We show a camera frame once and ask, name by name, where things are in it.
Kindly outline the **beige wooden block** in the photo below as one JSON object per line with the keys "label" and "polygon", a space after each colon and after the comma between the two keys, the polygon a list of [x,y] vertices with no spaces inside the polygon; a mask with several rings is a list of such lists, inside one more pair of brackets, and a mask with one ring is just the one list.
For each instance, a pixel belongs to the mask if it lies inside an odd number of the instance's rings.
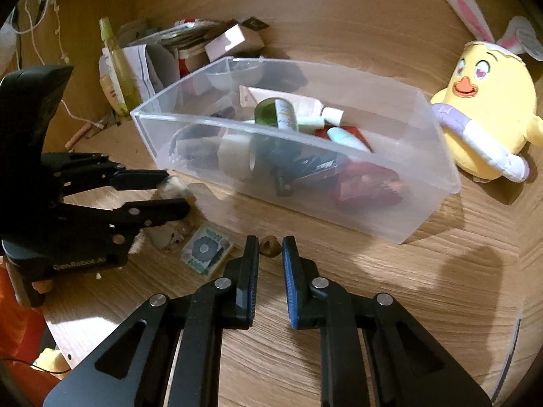
{"label": "beige wooden block", "polygon": [[153,245],[159,250],[170,251],[188,240],[193,231],[193,225],[189,221],[168,222],[162,226],[145,229]]}

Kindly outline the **green flower mahjong tile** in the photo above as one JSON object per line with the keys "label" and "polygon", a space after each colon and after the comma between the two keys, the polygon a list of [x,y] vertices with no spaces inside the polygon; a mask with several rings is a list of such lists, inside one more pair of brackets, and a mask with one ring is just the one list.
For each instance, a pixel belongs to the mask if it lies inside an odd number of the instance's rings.
{"label": "green flower mahjong tile", "polygon": [[211,277],[224,263],[234,244],[216,226],[203,223],[181,250],[181,261],[201,276]]}

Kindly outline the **teal white small bottle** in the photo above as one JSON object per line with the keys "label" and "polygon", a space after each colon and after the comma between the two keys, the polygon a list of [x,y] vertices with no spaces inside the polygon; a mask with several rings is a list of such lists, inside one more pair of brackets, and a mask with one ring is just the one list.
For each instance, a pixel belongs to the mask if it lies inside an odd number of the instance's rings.
{"label": "teal white small bottle", "polygon": [[341,144],[359,151],[370,153],[370,148],[355,134],[340,127],[332,127],[327,130],[327,137],[337,144]]}

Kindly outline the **white translucent cap item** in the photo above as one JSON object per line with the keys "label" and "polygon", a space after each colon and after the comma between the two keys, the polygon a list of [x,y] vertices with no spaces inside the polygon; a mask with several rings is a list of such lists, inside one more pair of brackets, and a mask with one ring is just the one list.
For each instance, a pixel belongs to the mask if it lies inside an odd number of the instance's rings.
{"label": "white translucent cap item", "polygon": [[156,194],[160,199],[182,198],[190,205],[194,205],[196,197],[190,191],[190,188],[177,175],[170,175],[164,179],[156,189]]}

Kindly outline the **round compact mirror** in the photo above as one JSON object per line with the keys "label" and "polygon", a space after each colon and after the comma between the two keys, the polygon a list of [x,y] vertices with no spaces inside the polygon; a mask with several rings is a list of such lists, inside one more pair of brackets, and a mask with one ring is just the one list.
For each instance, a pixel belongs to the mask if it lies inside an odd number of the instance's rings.
{"label": "round compact mirror", "polygon": [[222,141],[220,128],[194,124],[179,129],[168,149],[168,159],[177,170],[216,169]]}

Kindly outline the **yellow-green spray bottle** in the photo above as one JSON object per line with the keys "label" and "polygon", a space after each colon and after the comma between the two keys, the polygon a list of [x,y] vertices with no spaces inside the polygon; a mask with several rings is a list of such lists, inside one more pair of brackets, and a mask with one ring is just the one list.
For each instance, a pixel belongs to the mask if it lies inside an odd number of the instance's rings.
{"label": "yellow-green spray bottle", "polygon": [[108,17],[101,18],[99,21],[99,29],[101,40],[108,51],[110,64],[118,86],[121,92],[120,105],[123,109],[124,116],[128,117],[129,113],[139,106],[142,102],[139,90],[134,80],[132,68],[119,46],[117,39],[113,33]]}

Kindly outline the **white tape roll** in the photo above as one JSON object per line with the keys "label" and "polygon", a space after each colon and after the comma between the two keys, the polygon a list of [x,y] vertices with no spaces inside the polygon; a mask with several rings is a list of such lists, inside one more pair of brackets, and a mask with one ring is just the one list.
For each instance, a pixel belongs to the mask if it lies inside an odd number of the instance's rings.
{"label": "white tape roll", "polygon": [[250,134],[229,133],[217,151],[218,165],[225,175],[241,181],[251,179],[256,166],[255,147]]}

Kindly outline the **white paper boxes stack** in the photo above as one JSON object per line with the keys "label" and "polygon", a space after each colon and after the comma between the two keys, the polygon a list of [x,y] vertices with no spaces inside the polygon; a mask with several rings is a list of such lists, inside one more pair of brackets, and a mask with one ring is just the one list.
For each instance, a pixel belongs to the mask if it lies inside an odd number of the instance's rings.
{"label": "white paper boxes stack", "polygon": [[[179,66],[173,54],[159,44],[141,44],[123,48],[131,68],[140,100],[145,102],[171,84],[181,80]],[[110,63],[106,48],[98,61],[100,85],[107,100],[123,103],[123,94]]]}

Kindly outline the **small brown nut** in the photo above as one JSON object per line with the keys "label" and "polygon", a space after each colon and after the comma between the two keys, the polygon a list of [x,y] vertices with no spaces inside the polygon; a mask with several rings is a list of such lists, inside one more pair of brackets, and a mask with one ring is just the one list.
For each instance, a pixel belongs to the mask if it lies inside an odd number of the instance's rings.
{"label": "small brown nut", "polygon": [[273,235],[267,236],[260,241],[259,252],[267,258],[276,258],[282,251],[282,244]]}

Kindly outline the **dark green bottle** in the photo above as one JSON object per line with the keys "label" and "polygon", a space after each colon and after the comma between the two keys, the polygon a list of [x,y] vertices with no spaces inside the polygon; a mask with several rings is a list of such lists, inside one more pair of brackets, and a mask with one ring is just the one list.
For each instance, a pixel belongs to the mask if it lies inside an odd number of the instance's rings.
{"label": "dark green bottle", "polygon": [[259,138],[258,151],[270,166],[275,193],[278,197],[292,196],[293,187],[286,169],[302,153],[302,146],[295,138],[286,138],[287,132],[298,132],[294,108],[284,99],[265,99],[255,107],[254,119],[257,125],[274,129]]}

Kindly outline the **red snack packet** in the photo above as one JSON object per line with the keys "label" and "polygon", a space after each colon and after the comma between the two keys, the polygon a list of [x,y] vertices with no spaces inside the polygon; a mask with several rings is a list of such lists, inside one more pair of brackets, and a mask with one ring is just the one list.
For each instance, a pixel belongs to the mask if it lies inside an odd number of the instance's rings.
{"label": "red snack packet", "polygon": [[[332,126],[317,130],[315,135],[330,141],[327,137],[329,128]],[[355,134],[370,148],[370,153],[373,152],[358,128],[351,125],[340,128]],[[406,191],[406,186],[395,171],[379,164],[350,159],[346,169],[336,176],[332,197],[340,210],[381,209],[397,206],[404,200]]]}

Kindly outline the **small white cardboard box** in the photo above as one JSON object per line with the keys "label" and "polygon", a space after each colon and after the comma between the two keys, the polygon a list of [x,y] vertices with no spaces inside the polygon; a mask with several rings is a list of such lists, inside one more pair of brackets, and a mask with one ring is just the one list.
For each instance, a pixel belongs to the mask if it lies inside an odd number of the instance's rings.
{"label": "small white cardboard box", "polygon": [[204,46],[210,62],[237,53],[253,53],[264,48],[260,34],[236,24]]}

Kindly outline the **clear plastic storage bin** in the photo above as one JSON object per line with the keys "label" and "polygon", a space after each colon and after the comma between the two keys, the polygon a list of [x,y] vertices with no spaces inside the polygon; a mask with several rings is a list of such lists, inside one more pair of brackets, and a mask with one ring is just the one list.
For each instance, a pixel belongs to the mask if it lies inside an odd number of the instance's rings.
{"label": "clear plastic storage bin", "polygon": [[223,58],[133,121],[160,168],[395,243],[461,188],[423,92],[345,66]]}

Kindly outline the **white cosmetic tube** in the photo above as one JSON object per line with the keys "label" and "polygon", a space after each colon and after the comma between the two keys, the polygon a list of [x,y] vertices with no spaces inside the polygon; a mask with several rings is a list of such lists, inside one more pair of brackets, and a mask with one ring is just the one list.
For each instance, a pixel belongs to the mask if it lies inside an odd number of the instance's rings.
{"label": "white cosmetic tube", "polygon": [[273,97],[284,99],[293,106],[299,127],[320,130],[326,125],[340,126],[344,111],[326,106],[314,97],[245,85],[239,87],[239,102],[243,108],[254,108],[261,101]]}

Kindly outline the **yellow chick plush toy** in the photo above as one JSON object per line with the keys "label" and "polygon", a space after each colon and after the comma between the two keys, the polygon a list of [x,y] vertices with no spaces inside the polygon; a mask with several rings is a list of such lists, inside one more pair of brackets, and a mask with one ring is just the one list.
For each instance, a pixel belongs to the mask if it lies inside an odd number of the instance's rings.
{"label": "yellow chick plush toy", "polygon": [[520,154],[527,143],[542,144],[533,79],[522,60],[542,59],[542,44],[524,17],[512,18],[495,39],[475,0],[446,0],[473,34],[446,88],[431,99],[456,165],[487,183],[504,177],[523,183],[530,175]]}

